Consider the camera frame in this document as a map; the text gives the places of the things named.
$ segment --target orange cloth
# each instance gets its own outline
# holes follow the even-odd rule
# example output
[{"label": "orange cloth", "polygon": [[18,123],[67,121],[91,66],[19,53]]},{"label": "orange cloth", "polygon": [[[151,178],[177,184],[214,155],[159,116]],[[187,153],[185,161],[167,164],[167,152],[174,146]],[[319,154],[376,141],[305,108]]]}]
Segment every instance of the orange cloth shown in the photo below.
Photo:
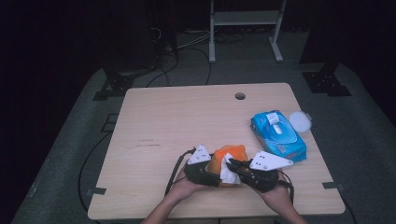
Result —
[{"label": "orange cloth", "polygon": [[239,161],[247,161],[248,155],[246,153],[245,146],[224,146],[215,151],[212,159],[210,160],[209,164],[206,167],[206,170],[213,174],[220,175],[221,172],[221,162],[223,157],[230,153],[234,159]]}]

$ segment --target gray carpet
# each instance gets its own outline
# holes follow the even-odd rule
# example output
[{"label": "gray carpet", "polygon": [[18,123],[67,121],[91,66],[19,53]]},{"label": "gray carpet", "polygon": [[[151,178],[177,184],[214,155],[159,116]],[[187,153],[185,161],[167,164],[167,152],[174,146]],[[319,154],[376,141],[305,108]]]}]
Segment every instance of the gray carpet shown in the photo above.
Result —
[{"label": "gray carpet", "polygon": [[[308,33],[280,33],[278,44],[285,60],[283,63],[276,62],[268,35],[245,35],[244,40],[234,44],[216,45],[217,61],[211,64],[208,84],[289,83],[301,109],[313,118],[311,131],[334,181],[340,186],[341,195],[358,222],[392,223],[396,220],[395,128],[363,88],[359,77],[342,64],[335,75],[352,96],[329,97],[324,93],[311,93],[302,72],[318,71],[322,64],[298,64]],[[178,42],[181,45],[194,38],[196,36],[180,35]],[[193,48],[208,52],[207,43]],[[171,86],[205,85],[209,64],[205,55],[196,49],[180,52],[177,67],[167,74]],[[163,69],[169,69],[175,63],[175,58],[164,56]],[[161,72],[157,70],[138,77],[134,88],[146,87]],[[89,206],[90,189],[96,185],[111,138],[103,132],[103,125],[109,114],[119,113],[123,100],[122,97],[92,100],[105,79],[103,70],[92,75],[13,223],[94,223],[88,219],[78,197],[80,169],[85,164],[80,175],[80,192],[83,202]],[[150,87],[166,85],[162,76]],[[116,118],[112,116],[110,121],[116,121]],[[109,123],[106,130],[113,126]],[[342,215],[305,218],[310,223],[353,223],[348,209]],[[238,219],[237,222],[253,223],[253,219]]]}]

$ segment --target dark background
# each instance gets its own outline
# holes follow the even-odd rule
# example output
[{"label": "dark background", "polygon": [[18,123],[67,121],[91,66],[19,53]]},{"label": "dark background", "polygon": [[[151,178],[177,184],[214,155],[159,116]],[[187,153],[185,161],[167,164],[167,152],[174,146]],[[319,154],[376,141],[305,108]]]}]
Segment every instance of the dark background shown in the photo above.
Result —
[{"label": "dark background", "polygon": [[[217,1],[216,7],[271,9],[276,1]],[[2,1],[0,6],[0,222],[9,222],[48,155],[79,93],[104,60],[131,69],[157,65],[150,27],[207,29],[209,1]],[[395,6],[386,1],[289,0],[282,30],[311,29],[301,63],[335,49],[393,124]]]}]

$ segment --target wet wipes package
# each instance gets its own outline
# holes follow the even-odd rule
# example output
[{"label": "wet wipes package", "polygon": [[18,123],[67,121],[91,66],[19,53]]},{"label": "wet wipes package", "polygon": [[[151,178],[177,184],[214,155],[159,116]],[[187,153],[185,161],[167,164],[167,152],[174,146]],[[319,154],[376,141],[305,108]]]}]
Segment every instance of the wet wipes package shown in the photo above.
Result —
[{"label": "wet wipes package", "polygon": [[265,151],[294,162],[306,159],[305,142],[279,111],[256,114],[250,127]]}]

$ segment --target table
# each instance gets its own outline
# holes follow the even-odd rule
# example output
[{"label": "table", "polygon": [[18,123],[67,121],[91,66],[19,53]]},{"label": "table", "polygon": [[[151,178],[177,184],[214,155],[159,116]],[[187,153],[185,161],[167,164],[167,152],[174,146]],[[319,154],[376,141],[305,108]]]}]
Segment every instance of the table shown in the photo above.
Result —
[{"label": "table", "polygon": [[[246,98],[238,100],[235,95]],[[178,157],[200,144],[210,153],[225,145],[242,144],[253,158],[262,146],[249,128],[250,118],[273,109],[286,117],[301,110],[289,84],[128,90],[96,185],[106,193],[93,195],[88,216],[146,217],[163,198]],[[295,187],[296,209],[302,215],[343,213],[337,189],[322,186],[332,182],[332,177],[312,133],[301,137],[307,144],[308,159],[284,169]],[[252,189],[241,185],[198,191],[169,217],[268,216],[276,213]]]},{"label": "table", "polygon": [[216,61],[215,26],[219,25],[265,25],[274,24],[274,35],[269,37],[271,48],[278,63],[283,62],[282,54],[277,46],[277,37],[282,24],[287,0],[282,0],[279,10],[268,11],[215,11],[214,1],[210,2],[210,37],[209,61]]}]

